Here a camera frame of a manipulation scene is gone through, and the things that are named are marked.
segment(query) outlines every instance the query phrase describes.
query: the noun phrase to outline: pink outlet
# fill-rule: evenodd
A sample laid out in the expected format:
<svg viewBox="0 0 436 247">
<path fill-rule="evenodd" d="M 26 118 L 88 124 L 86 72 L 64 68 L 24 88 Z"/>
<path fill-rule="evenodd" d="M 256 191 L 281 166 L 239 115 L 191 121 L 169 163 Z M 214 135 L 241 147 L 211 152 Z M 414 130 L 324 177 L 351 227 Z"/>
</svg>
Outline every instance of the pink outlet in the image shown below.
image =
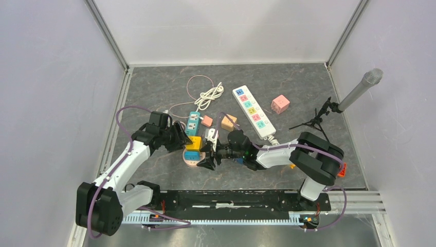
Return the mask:
<svg viewBox="0 0 436 247">
<path fill-rule="evenodd" d="M 271 103 L 271 109 L 277 114 L 284 112 L 289 107 L 290 101 L 285 96 L 280 95 Z"/>
<path fill-rule="evenodd" d="M 259 121 L 260 120 L 260 116 L 258 114 L 256 115 L 252 115 L 251 116 L 255 121 Z"/>
<path fill-rule="evenodd" d="M 245 95 L 242 95 L 241 97 L 239 97 L 241 100 L 242 100 L 242 102 L 244 102 L 244 101 L 247 101 L 248 100 L 248 98 L 247 98 L 247 96 L 245 96 Z"/>
</svg>

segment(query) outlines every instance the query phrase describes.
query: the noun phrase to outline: robotic hand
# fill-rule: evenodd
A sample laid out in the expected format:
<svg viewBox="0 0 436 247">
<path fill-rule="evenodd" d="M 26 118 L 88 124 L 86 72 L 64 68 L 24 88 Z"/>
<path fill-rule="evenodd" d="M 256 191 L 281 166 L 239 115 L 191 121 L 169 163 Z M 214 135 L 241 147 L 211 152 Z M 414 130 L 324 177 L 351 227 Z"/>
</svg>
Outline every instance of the robotic hand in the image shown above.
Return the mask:
<svg viewBox="0 0 436 247">
<path fill-rule="evenodd" d="M 294 163 L 307 174 L 300 193 L 300 204 L 312 205 L 326 186 L 333 186 L 341 171 L 343 151 L 335 145 L 309 132 L 298 139 L 278 146 L 262 146 L 252 143 L 242 130 L 229 133 L 227 144 L 221 144 L 215 129 L 209 129 L 206 145 L 200 150 L 206 158 L 198 164 L 214 170 L 223 158 L 242 158 L 251 170 L 265 170 L 273 166 Z"/>
<path fill-rule="evenodd" d="M 173 152 L 192 143 L 180 122 L 173 123 L 172 118 L 162 112 L 152 112 L 149 122 L 132 135 L 132 140 L 133 149 L 130 152 L 127 146 L 104 174 L 92 184 L 83 182 L 77 189 L 77 225 L 88 227 L 89 209 L 99 187 L 101 190 L 91 210 L 91 229 L 94 231 L 111 236 L 120 227 L 123 215 L 144 205 L 151 204 L 153 207 L 159 201 L 159 185 L 141 181 L 126 193 L 121 193 L 122 189 L 136 169 L 159 147 L 165 146 L 168 152 Z"/>
</svg>

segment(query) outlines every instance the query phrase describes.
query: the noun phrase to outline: white wall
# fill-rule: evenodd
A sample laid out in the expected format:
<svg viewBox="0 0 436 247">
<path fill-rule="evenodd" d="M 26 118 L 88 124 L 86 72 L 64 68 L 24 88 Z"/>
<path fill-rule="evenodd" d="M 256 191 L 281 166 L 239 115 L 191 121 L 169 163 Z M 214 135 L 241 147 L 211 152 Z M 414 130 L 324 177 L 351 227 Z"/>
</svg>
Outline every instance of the white wall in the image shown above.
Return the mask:
<svg viewBox="0 0 436 247">
<path fill-rule="evenodd" d="M 65 246 L 122 83 L 84 1 L 2 1 L 0 245 Z"/>
<path fill-rule="evenodd" d="M 346 114 L 398 246 L 434 246 L 435 9 L 433 0 L 372 0 L 333 64 L 341 98 L 366 71 L 385 72 Z"/>
<path fill-rule="evenodd" d="M 325 62 L 359 0 L 96 0 L 130 64 Z"/>
</svg>

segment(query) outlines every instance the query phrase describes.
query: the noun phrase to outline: black tripod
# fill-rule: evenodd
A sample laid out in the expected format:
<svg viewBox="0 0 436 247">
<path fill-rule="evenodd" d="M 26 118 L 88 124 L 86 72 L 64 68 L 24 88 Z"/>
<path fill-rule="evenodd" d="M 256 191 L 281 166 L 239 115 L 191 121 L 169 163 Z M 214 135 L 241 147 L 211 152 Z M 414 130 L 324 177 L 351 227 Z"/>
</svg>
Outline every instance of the black tripod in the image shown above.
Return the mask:
<svg viewBox="0 0 436 247">
<path fill-rule="evenodd" d="M 291 127 L 289 129 L 290 130 L 295 129 L 295 128 L 300 127 L 300 126 L 309 126 L 315 130 L 321 131 L 322 134 L 324 135 L 325 139 L 327 140 L 327 142 L 330 142 L 329 139 L 327 138 L 327 135 L 325 134 L 324 130 L 321 127 L 321 123 L 322 123 L 321 116 L 323 116 L 324 114 L 327 116 L 330 113 L 329 108 L 332 109 L 332 112 L 337 112 L 337 113 L 342 112 L 338 109 L 338 103 L 330 102 L 331 99 L 332 99 L 331 97 L 329 97 L 327 99 L 327 101 L 322 105 L 321 110 L 319 112 L 317 112 L 317 110 L 315 108 L 315 117 L 312 118 L 310 121 L 304 122 L 300 125 Z"/>
</svg>

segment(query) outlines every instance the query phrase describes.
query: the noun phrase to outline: silver microphone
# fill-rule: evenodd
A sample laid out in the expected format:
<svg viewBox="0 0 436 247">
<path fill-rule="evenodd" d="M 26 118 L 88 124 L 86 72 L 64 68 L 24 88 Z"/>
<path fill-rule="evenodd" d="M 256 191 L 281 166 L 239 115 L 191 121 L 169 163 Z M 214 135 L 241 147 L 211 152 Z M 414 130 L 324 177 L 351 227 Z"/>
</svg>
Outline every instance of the silver microphone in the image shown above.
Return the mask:
<svg viewBox="0 0 436 247">
<path fill-rule="evenodd" d="M 365 73 L 361 82 L 345 97 L 338 105 L 340 111 L 345 111 L 353 102 L 356 101 L 370 87 L 377 85 L 383 77 L 383 71 L 379 68 L 374 68 Z"/>
</svg>

